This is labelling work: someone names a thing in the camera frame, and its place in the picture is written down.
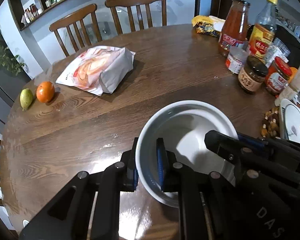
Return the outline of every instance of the red lid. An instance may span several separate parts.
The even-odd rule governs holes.
[[[291,76],[292,71],[287,63],[285,63],[280,57],[274,58],[275,63],[277,64],[278,68],[282,71],[283,74],[286,76]]]

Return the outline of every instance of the ketchup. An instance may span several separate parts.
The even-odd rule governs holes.
[[[244,0],[232,0],[227,19],[220,33],[219,52],[228,56],[229,49],[239,47],[242,49],[248,31],[248,11],[250,3]]]

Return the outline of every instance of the clear bottle with yellow cap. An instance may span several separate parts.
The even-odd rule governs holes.
[[[263,60],[270,43],[274,38],[277,25],[275,23],[275,6],[278,0],[266,0],[266,6],[258,14],[253,27],[247,52]]]

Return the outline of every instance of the orange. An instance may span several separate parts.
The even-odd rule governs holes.
[[[292,81],[292,79],[294,78],[295,74],[297,73],[297,69],[295,67],[290,67],[291,71],[292,71],[292,75],[291,77],[289,78],[289,81],[288,83],[290,83]]]
[[[54,85],[50,81],[42,82],[37,88],[37,99],[41,103],[48,103],[54,96]]]

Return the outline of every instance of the round table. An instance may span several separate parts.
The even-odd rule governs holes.
[[[162,107],[186,99],[220,109],[238,132],[259,136],[263,113],[274,102],[264,88],[246,94],[225,67],[217,38],[190,24],[150,28],[99,44],[136,52],[134,69],[113,94],[101,97],[55,84],[52,102],[35,101],[25,112],[16,99],[0,150],[3,203],[17,232],[79,171],[103,171],[131,149],[148,119]],[[53,65],[25,87],[33,92],[55,82],[84,49]],[[178,209],[165,206],[139,182],[120,199],[119,235],[131,239],[178,239]]]

